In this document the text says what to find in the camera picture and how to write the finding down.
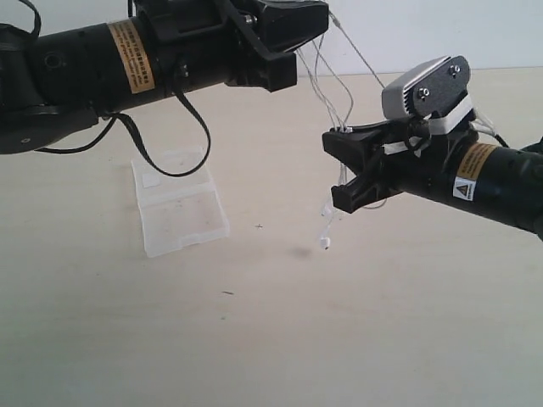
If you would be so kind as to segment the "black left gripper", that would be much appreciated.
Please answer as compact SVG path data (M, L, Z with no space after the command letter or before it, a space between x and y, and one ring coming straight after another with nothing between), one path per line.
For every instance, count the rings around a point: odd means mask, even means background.
M219 83L277 92L297 84L292 51L327 32L329 5L324 1L136 1L135 18L155 80L169 92L176 88L191 92Z

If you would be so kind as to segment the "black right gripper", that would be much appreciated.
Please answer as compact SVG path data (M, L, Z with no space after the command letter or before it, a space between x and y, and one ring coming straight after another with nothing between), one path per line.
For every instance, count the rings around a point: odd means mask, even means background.
M460 125L432 136L421 121L387 120L322 134L325 153L360 175L331 188L333 207L354 213L401 193L426 199L474 199L478 182L470 169L479 141Z

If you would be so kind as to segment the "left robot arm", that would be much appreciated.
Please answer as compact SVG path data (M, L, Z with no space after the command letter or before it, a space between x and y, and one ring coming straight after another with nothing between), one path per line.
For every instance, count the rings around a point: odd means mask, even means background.
M276 92L324 34L323 1L138 1L116 22L41 36L1 27L1 151L17 154L208 86Z

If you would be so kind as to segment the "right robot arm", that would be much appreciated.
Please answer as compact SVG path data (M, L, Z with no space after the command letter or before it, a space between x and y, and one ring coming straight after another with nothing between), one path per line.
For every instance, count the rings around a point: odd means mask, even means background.
M437 136L421 120L387 120L327 131L322 146L354 175L331 189L345 213L408 193L542 235L541 143L506 148L466 125Z

